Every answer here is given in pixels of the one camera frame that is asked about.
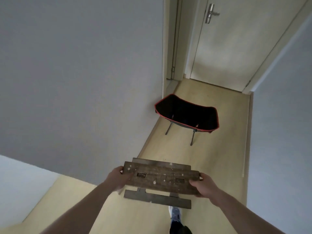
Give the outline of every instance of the black chair with red trim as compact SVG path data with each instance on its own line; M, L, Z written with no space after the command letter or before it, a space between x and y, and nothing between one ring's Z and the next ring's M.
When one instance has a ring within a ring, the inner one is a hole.
M219 128L218 113L214 107L196 105L174 94L156 103L155 112L171 122L166 135L172 123L193 129L191 146L195 132L211 133Z

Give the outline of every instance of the door lock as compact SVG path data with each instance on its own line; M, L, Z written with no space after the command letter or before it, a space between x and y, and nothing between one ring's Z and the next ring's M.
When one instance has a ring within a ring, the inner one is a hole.
M213 16L213 15L220 15L220 13L218 13L218 12L213 12L214 6L215 5L213 3L211 3L209 5L208 13L207 13L206 21L205 21L206 24L210 23L211 16Z

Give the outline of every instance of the wooden floor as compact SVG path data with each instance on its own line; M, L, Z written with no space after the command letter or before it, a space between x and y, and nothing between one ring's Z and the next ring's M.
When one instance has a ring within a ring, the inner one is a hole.
M140 157L189 164L193 170L209 174L221 189L243 201L249 97L191 79L184 79L175 94L195 104L215 107L220 128L211 134L195 133L190 146L191 129L174 124L165 135L170 123L160 118ZM93 188L91 184L61 176L22 224L0 233L39 233ZM192 199L192 209L183 210L182 222L193 234L235 233L208 199L182 197ZM126 200L123 193L114 193L107 199L90 233L160 234L168 233L169 225L167 206Z

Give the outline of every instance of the chair leg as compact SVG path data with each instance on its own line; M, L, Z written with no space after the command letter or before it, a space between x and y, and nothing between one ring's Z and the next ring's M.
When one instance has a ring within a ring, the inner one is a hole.
M167 132L165 133L165 135L167 135L167 134L168 134L168 131L169 131L169 129L170 129L170 127L171 127L172 123L173 123L173 122L171 122L171 123L170 123L170 126L169 126L169 128L168 128Z
M193 145L193 138L194 138L194 134L197 130L193 130L193 137L192 137L192 141L191 141L191 146Z

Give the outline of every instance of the pants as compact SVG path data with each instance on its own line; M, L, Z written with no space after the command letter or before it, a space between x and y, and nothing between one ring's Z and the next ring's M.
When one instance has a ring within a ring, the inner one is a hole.
M182 223L172 221L169 234L192 234L192 232L187 226L183 226Z

